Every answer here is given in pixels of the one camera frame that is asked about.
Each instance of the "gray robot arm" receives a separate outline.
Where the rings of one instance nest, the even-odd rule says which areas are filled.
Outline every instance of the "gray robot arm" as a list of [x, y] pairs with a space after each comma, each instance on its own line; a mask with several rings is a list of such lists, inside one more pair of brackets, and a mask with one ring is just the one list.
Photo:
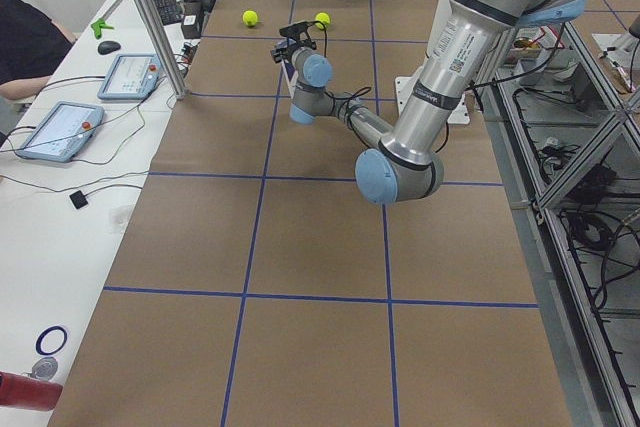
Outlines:
[[[433, 144], [496, 37], [513, 27], [572, 20], [582, 13], [586, 0], [450, 0], [450, 4], [452, 14], [394, 126], [358, 98], [327, 92], [333, 70], [315, 52], [313, 42], [300, 40], [300, 30], [306, 26], [281, 29], [288, 44], [274, 58], [287, 60], [298, 72], [290, 117], [311, 123], [317, 116], [334, 116], [356, 133], [369, 147], [356, 162], [356, 180], [371, 202], [389, 204], [435, 192], [444, 169]], [[298, 35], [291, 35], [292, 30]]]

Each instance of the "black mouse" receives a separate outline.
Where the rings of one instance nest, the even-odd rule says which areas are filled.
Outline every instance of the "black mouse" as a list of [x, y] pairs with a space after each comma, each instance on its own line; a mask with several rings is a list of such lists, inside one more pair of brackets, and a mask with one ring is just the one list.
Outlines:
[[98, 53], [100, 55], [107, 55], [116, 50], [120, 50], [122, 46], [115, 40], [103, 40], [98, 44]]

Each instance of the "white desk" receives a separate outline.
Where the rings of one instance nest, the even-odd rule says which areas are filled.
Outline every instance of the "white desk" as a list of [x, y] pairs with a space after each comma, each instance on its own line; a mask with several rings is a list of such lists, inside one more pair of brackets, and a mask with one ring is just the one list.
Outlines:
[[[107, 0], [96, 18], [111, 5]], [[119, 53], [153, 52], [151, 40], [133, 0], [124, 0], [107, 20], [115, 30], [104, 30], [101, 40], [116, 40]], [[184, 38], [180, 24], [166, 27], [171, 46], [180, 52]], [[96, 40], [87, 28], [57, 69], [52, 81], [83, 75], [105, 75], [116, 53], [101, 56]], [[135, 103], [101, 103], [96, 94], [100, 81], [62, 83], [42, 92], [20, 125], [37, 125], [59, 100], [101, 104], [105, 120], [121, 115]], [[167, 81], [163, 82], [140, 110], [146, 126], [129, 140], [115, 159], [96, 166], [72, 162], [55, 164], [27, 161], [12, 153], [0, 153], [0, 172], [54, 189], [92, 182], [102, 177], [148, 170], [162, 138], [175, 102]], [[123, 139], [142, 124], [134, 111], [109, 123], [96, 133], [78, 157], [91, 161], [109, 159]], [[15, 135], [16, 147], [26, 135]], [[109, 183], [142, 185], [145, 175], [96, 184], [89, 192]], [[55, 355], [59, 370], [53, 378], [67, 379], [82, 337], [98, 300], [104, 280], [122, 240], [126, 220], [140, 191], [111, 188], [89, 197], [89, 205], [76, 210], [69, 194], [48, 193], [41, 189], [0, 179], [0, 371], [30, 371], [40, 358], [35, 350], [38, 335], [53, 325], [68, 329], [66, 346]], [[50, 412], [0, 407], [0, 425], [27, 427], [46, 425]]]

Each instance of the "green ball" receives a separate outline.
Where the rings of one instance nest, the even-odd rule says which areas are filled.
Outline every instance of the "green ball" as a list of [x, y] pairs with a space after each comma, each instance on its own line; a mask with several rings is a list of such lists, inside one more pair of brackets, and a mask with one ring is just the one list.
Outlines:
[[331, 17], [329, 17], [329, 14], [327, 14], [326, 12], [320, 12], [316, 14], [315, 21], [316, 27], [318, 27], [318, 29], [320, 30], [324, 30], [331, 24]]
[[242, 14], [242, 22], [247, 27], [255, 27], [258, 21], [258, 14], [255, 10], [245, 10], [244, 14]]

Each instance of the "tablet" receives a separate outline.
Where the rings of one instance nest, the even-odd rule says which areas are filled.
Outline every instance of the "tablet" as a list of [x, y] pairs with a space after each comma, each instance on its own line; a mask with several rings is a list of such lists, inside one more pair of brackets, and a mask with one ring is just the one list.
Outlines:
[[160, 75], [160, 59], [155, 54], [119, 54], [102, 82], [98, 98], [108, 102], [146, 99]]
[[104, 109], [99, 105], [58, 102], [26, 142], [16, 150], [25, 159], [68, 162], [100, 125]]

